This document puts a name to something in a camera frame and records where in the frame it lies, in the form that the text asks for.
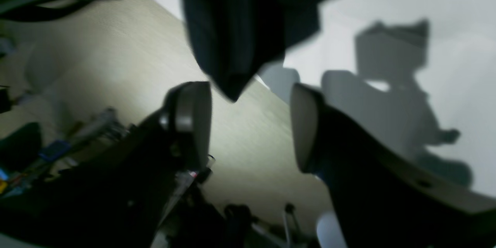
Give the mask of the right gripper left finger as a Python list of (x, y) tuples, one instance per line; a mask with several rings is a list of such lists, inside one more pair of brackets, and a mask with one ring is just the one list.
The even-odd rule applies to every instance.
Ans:
[(208, 164), (207, 81), (171, 88), (163, 106), (103, 154), (1, 200), (1, 236), (46, 248), (148, 248), (176, 174)]

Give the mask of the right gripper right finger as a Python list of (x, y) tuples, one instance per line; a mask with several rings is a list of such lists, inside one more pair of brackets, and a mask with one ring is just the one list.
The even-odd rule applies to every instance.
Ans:
[(494, 248), (495, 200), (408, 163), (295, 84), (296, 165), (327, 186), (349, 248)]

